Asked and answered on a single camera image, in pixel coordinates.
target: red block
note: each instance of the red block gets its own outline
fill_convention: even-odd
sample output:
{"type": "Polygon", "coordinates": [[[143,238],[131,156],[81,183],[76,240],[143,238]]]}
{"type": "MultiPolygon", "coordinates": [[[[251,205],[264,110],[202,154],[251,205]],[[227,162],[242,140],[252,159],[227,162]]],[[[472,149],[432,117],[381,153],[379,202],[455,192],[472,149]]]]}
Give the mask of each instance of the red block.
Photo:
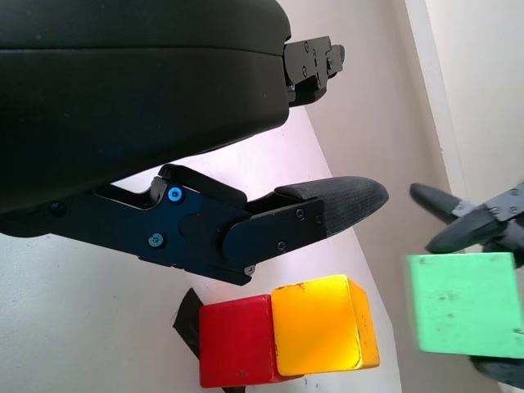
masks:
{"type": "Polygon", "coordinates": [[[284,377],[277,370],[270,295],[200,309],[202,387],[249,386],[294,378],[298,377],[284,377]]]}

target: white table surface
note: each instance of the white table surface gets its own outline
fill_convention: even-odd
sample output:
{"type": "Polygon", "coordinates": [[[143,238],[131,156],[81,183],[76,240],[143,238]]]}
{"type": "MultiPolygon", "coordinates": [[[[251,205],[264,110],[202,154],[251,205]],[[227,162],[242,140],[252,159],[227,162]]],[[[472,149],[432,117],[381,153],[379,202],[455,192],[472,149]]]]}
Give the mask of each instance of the white table surface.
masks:
{"type": "MultiPolygon", "coordinates": [[[[302,108],[280,129],[179,163],[250,199],[279,185],[331,177],[302,108]]],[[[119,185],[142,191],[156,173],[119,185]]],[[[259,264],[244,287],[53,235],[0,235],[0,392],[218,392],[199,387],[197,359],[172,328],[187,290],[194,287],[209,304],[335,273],[368,293],[381,366],[247,391],[401,392],[391,323],[352,229],[259,264]]]]}

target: blue screw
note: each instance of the blue screw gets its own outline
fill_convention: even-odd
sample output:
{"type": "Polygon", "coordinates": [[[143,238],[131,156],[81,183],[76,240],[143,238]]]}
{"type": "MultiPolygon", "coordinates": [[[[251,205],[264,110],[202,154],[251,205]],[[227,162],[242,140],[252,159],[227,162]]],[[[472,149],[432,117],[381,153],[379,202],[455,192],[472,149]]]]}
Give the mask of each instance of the blue screw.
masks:
{"type": "Polygon", "coordinates": [[[162,246],[162,243],[164,243],[164,237],[159,233],[153,233],[151,237],[149,237],[147,242],[149,243],[149,246],[153,248],[158,248],[162,246]]]}
{"type": "Polygon", "coordinates": [[[167,197],[172,202],[180,202],[182,200],[182,190],[178,187],[173,187],[167,193],[167,197]]]}

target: bolt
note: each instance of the bolt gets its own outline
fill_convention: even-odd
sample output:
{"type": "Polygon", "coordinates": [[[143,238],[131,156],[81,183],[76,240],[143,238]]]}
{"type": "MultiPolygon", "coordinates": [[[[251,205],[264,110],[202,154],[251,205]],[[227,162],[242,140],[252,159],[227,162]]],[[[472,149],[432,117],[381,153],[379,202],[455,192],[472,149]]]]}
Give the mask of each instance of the bolt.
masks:
{"type": "Polygon", "coordinates": [[[278,252],[284,252],[287,249],[287,244],[285,242],[278,242],[277,250],[278,252]]]}
{"type": "Polygon", "coordinates": [[[305,217],[304,209],[297,209],[296,212],[295,212],[295,217],[299,221],[302,221],[304,219],[304,217],[305,217]]]}
{"type": "Polygon", "coordinates": [[[168,191],[167,197],[170,201],[178,203],[183,198],[183,191],[180,187],[173,187],[168,191]]]}
{"type": "Polygon", "coordinates": [[[254,272],[255,272],[255,266],[254,265],[248,266],[248,267],[246,267],[244,269],[244,274],[246,276],[251,276],[254,272]]]}
{"type": "Polygon", "coordinates": [[[53,202],[49,208],[54,217],[61,217],[66,213],[66,205],[60,202],[53,202]]]}
{"type": "Polygon", "coordinates": [[[147,240],[149,243],[149,246],[153,248],[158,248],[164,244],[164,237],[160,235],[159,233],[153,233],[151,237],[147,240]]]}

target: cube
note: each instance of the cube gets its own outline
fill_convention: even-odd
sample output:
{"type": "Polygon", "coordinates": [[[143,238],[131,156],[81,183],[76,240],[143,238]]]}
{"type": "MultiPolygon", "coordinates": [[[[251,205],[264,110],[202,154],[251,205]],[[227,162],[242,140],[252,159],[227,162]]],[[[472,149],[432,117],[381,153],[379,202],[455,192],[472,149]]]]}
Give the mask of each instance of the cube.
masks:
{"type": "Polygon", "coordinates": [[[200,379],[202,387],[293,379],[277,370],[269,295],[201,307],[200,379]]]}
{"type": "Polygon", "coordinates": [[[408,257],[420,349],[524,358],[524,328],[513,255],[408,257]]]}
{"type": "Polygon", "coordinates": [[[282,375],[380,364],[365,291],[343,275],[286,285],[271,294],[282,375]]]}

